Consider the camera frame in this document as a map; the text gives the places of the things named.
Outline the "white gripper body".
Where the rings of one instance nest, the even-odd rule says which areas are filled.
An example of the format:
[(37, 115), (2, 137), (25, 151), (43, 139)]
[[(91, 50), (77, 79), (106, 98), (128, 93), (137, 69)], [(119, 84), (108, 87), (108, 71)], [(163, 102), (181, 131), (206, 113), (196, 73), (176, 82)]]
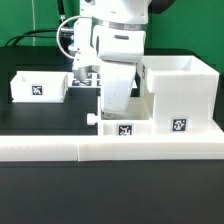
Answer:
[(103, 112), (123, 114), (126, 111), (135, 73), (135, 63), (101, 62), (101, 110)]

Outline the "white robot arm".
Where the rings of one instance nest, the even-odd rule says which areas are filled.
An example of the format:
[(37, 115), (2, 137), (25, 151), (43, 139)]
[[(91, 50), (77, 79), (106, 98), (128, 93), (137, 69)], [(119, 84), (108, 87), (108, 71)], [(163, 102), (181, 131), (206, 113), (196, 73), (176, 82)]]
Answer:
[(129, 103), (136, 66), (142, 61), (151, 14), (176, 0), (93, 0), (77, 21), (73, 72), (79, 80), (88, 68), (101, 76), (101, 110), (123, 114)]

